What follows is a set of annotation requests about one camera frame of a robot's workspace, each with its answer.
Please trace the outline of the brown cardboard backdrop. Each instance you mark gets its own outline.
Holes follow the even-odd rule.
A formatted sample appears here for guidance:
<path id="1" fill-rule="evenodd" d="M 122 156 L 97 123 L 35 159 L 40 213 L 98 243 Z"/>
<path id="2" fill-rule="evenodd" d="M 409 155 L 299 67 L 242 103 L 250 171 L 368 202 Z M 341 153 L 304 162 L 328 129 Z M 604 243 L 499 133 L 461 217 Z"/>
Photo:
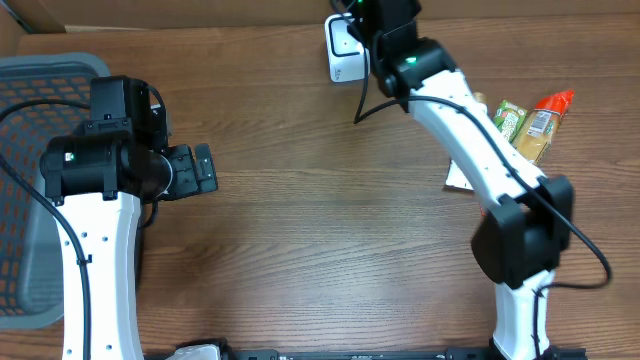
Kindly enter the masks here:
<path id="1" fill-rule="evenodd" d="M 639 0 L 421 0 L 421 20 L 637 13 Z M 15 0 L 1 3 L 1 30 L 68 27 L 170 29 L 321 24 L 327 0 Z"/>

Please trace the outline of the green tea packet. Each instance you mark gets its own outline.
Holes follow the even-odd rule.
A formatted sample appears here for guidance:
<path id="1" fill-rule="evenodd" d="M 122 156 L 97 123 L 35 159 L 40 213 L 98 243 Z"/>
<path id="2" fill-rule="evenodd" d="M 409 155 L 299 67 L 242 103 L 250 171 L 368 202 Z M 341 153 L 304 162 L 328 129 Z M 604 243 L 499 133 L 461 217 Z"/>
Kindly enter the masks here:
<path id="1" fill-rule="evenodd" d="M 512 143 L 519 133 L 527 115 L 527 110 L 513 104 L 508 100 L 503 100 L 493 117 L 493 123 L 498 128 L 502 136 Z"/>

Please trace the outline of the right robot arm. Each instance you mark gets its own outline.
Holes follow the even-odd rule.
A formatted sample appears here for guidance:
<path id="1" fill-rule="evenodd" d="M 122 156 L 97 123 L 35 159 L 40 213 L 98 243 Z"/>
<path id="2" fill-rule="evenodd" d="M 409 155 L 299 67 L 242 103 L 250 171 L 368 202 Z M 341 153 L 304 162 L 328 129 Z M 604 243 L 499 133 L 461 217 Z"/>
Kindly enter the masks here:
<path id="1" fill-rule="evenodd" d="M 499 134 L 453 57 L 438 41 L 419 36 L 418 2 L 343 5 L 380 90 L 441 143 L 484 207 L 471 247 L 496 285 L 492 352 L 499 359 L 552 358 L 546 296 L 569 242 L 570 183 L 547 178 Z"/>

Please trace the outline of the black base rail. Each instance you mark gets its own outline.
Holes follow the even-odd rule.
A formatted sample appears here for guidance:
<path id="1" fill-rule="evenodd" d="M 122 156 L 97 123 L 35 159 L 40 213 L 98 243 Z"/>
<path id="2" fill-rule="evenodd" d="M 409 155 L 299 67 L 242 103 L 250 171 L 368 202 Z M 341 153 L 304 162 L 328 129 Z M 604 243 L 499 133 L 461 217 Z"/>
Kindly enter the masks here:
<path id="1" fill-rule="evenodd" d="M 488 347 L 452 347 L 443 351 L 391 352 L 279 352 L 274 349 L 234 350 L 224 338 L 182 343 L 170 352 L 147 354 L 145 359 L 221 360 L 489 360 L 501 359 L 498 350 Z"/>

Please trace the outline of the spaghetti pack with red ends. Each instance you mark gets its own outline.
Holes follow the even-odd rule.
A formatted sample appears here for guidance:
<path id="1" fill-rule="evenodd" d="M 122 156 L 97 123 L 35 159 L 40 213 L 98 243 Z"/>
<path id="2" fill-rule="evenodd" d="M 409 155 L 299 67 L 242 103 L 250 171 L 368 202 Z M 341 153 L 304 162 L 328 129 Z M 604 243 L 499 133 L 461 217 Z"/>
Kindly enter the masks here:
<path id="1" fill-rule="evenodd" d="M 527 111 L 519 133 L 510 143 L 527 161 L 534 165 L 541 162 L 574 96 L 574 90 L 555 93 L 540 100 L 532 111 Z"/>

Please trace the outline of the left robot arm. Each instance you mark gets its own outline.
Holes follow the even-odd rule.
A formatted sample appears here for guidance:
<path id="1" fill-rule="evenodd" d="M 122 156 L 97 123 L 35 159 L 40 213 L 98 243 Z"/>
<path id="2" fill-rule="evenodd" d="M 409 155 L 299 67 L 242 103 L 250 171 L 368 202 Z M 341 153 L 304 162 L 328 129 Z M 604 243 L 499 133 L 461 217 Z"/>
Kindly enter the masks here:
<path id="1" fill-rule="evenodd" d="M 137 243 L 146 205 L 214 192 L 210 148 L 169 144 L 159 92 L 126 76 L 90 83 L 90 116 L 40 160 L 63 264 L 63 356 L 140 359 Z"/>

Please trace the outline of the white cream tube gold cap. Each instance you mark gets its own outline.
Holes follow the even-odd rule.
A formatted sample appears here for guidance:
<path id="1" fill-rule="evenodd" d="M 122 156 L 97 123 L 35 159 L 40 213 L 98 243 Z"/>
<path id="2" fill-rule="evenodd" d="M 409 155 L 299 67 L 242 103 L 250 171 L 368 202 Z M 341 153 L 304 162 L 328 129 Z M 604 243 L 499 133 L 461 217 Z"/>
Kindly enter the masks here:
<path id="1" fill-rule="evenodd" d="M 484 93 L 474 92 L 473 98 L 478 103 L 479 107 L 482 108 L 485 114 L 488 113 L 488 101 L 487 97 Z M 464 176 L 463 172 L 460 170 L 458 165 L 454 160 L 450 161 L 450 166 L 448 170 L 448 174 L 445 180 L 445 186 L 448 188 L 464 190 L 464 191 L 472 191 L 473 187 Z"/>

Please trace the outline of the grey plastic basket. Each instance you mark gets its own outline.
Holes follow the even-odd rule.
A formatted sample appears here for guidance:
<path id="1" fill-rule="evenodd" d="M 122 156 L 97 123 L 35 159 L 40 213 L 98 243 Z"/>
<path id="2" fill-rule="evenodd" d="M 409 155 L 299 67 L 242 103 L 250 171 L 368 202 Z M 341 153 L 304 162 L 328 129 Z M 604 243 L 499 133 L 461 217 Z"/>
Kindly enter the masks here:
<path id="1" fill-rule="evenodd" d="M 109 75 L 88 53 L 6 57 L 1 61 L 1 107 L 29 100 L 39 105 L 1 122 L 1 154 L 38 192 L 39 160 L 48 141 L 71 133 L 87 111 L 60 105 L 86 103 L 93 78 Z M 63 315 L 63 265 L 54 218 L 7 174 L 1 176 L 1 328 L 46 327 Z"/>

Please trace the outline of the white barcode scanner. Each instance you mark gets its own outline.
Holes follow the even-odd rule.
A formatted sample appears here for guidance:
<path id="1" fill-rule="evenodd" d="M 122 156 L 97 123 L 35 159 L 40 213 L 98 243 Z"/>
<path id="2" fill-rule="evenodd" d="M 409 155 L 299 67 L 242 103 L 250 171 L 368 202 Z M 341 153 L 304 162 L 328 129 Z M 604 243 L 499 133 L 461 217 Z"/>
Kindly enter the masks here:
<path id="1" fill-rule="evenodd" d="M 371 73 L 369 51 L 349 32 L 341 15 L 329 16 L 324 23 L 329 76 L 334 83 L 363 80 Z"/>

